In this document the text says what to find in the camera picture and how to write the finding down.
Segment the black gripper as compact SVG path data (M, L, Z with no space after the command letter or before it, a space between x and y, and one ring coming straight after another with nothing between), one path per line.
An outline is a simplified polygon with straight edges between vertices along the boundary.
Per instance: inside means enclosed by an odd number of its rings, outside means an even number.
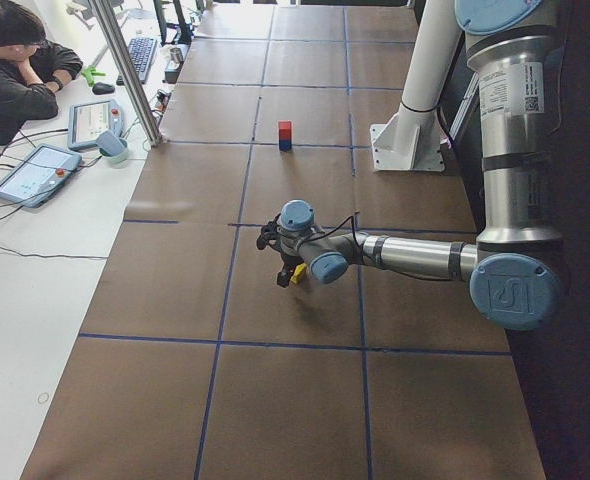
M296 268L299 265L304 264L304 260L299 256L290 255L285 252L281 252L280 257L283 262L283 267L277 274L276 283L282 288L287 288L291 283Z

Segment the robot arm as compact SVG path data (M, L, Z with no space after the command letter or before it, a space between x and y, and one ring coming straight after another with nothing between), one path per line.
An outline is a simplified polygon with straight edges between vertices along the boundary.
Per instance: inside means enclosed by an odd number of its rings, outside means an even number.
M326 284L357 264L463 281L476 309L508 330L549 321L565 273L549 217L545 63L559 46L563 9L561 1L427 2L398 111L371 128L376 170L437 172L439 137L454 140L478 115L480 166L462 170L474 243L325 231L308 202L292 200L256 242L280 254L277 284L300 266Z

